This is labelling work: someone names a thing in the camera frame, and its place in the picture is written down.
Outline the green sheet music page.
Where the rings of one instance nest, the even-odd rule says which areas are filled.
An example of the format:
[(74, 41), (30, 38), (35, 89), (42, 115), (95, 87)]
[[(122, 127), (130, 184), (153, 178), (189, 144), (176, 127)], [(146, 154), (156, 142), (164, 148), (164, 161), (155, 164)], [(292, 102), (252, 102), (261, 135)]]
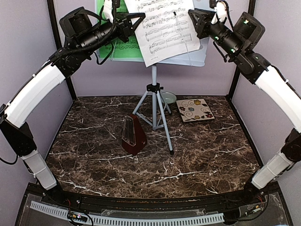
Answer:
[[(95, 0), (95, 12), (97, 14), (100, 13), (103, 3), (103, 0)], [(120, 1), (120, 7), (117, 8), (117, 12), (128, 12), (124, 0)], [(135, 34), (129, 37), (129, 41), (126, 43), (124, 43), (120, 39), (115, 39), (113, 41), (113, 46), (114, 51), (110, 55), (109, 60), (143, 62), (143, 57), (139, 49), (139, 45)], [(96, 53), (100, 58), (105, 58), (109, 54), (111, 49), (111, 44), (109, 44), (107, 46), (101, 47), (99, 50), (96, 51)]]

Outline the white sheet music page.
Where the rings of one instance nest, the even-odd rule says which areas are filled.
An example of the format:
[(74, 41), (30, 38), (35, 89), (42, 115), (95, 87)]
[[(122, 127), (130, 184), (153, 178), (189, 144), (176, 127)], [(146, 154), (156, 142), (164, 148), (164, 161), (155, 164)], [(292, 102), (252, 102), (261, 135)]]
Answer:
[(129, 13), (145, 13), (135, 36), (146, 67), (200, 49), (188, 11), (191, 0), (126, 0)]

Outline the light blue music stand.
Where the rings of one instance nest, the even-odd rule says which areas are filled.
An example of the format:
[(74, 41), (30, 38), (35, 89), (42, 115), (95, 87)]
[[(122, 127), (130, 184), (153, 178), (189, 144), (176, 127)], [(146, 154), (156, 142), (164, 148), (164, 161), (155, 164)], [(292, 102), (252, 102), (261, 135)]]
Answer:
[[(162, 64), (173, 64), (173, 65), (190, 65), (202, 67), (205, 65), (206, 50), (209, 43), (208, 38), (200, 39), (200, 49), (192, 52), (180, 54), (168, 59), (162, 60), (159, 63)], [(109, 59), (110, 55), (114, 51), (113, 41), (111, 44), (111, 51), (109, 54), (102, 58)], [(167, 142), (169, 145), (170, 153), (173, 154), (173, 147), (167, 127), (164, 111), (169, 110), (169, 106), (163, 100), (160, 91), (162, 90), (161, 85), (157, 82), (157, 63), (151, 65), (152, 69), (152, 83), (147, 85), (146, 91), (141, 97), (139, 103), (134, 109), (133, 113), (139, 118), (143, 119), (153, 130), (164, 128), (166, 132)]]

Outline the red wooden metronome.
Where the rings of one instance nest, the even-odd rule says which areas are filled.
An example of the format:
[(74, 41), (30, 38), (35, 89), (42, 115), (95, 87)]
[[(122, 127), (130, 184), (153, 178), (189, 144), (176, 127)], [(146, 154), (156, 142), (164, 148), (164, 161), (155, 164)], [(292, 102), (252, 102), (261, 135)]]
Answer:
[(146, 134), (134, 114), (125, 117), (122, 130), (122, 147), (131, 155), (137, 155), (147, 145)]

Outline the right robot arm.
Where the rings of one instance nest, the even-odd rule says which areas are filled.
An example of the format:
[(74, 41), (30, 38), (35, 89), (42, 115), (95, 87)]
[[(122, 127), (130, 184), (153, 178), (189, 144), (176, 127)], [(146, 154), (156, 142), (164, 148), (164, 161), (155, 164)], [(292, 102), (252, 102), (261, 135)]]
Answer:
[(301, 160), (301, 97), (279, 70), (253, 48), (265, 32), (265, 27), (251, 14), (243, 12), (232, 29), (224, 24), (219, 13), (190, 9), (188, 14), (199, 39), (210, 37), (227, 55), (225, 62), (234, 62), (241, 74), (263, 90), (286, 114), (293, 129), (284, 146), (245, 184), (240, 200), (250, 204), (258, 191)]

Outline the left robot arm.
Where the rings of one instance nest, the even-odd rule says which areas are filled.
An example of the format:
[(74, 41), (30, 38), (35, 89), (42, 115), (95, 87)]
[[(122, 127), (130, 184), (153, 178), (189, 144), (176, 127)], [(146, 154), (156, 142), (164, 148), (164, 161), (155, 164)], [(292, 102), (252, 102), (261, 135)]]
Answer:
[(48, 198), (56, 205), (66, 202), (66, 194), (58, 187), (57, 179), (40, 155), (26, 122), (38, 104), (64, 80), (70, 78), (82, 62), (100, 47), (112, 44), (115, 39), (127, 42), (145, 18), (145, 13), (117, 12), (101, 23), (101, 15), (77, 8), (60, 19), (65, 34), (65, 45), (24, 84), (12, 100), (0, 108), (0, 130), (13, 151), (29, 167)]

